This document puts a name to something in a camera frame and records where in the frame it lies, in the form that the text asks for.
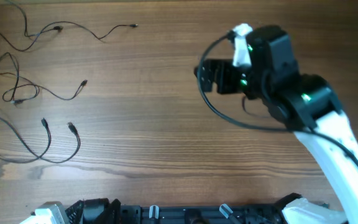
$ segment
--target wooden surface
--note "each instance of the wooden surface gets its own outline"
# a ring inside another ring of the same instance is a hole
[[[0,55],[11,52],[21,75],[71,96],[61,101],[43,91],[15,107],[1,99],[14,79],[0,77],[0,115],[8,118],[37,152],[47,143],[40,120],[52,132],[48,158],[63,159],[76,146],[66,123],[77,127],[82,145],[71,161],[8,164],[0,161],[0,223],[18,223],[46,201],[70,205],[79,199],[118,198],[138,205],[231,205],[274,202],[298,192],[315,202],[340,204],[307,150],[292,134],[235,127],[214,115],[198,93],[193,67],[204,49],[241,22],[279,24],[291,35],[301,71],[332,84],[358,138],[358,2],[186,1],[24,5],[29,32],[53,21],[75,21],[98,35],[116,24],[106,42],[65,26],[20,53],[0,38]],[[19,11],[0,6],[0,30],[25,47]],[[230,58],[229,44],[212,57]],[[3,63],[5,70],[12,65]],[[17,96],[30,95],[32,89]],[[280,126],[247,116],[241,95],[209,94],[217,108],[252,124]],[[259,101],[249,111],[267,114]],[[29,158],[0,122],[0,153]]]

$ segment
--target green led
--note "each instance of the green led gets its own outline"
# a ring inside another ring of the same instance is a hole
[[[301,95],[302,99],[309,102],[311,101],[311,97],[309,95],[307,95],[306,93],[302,94]]]

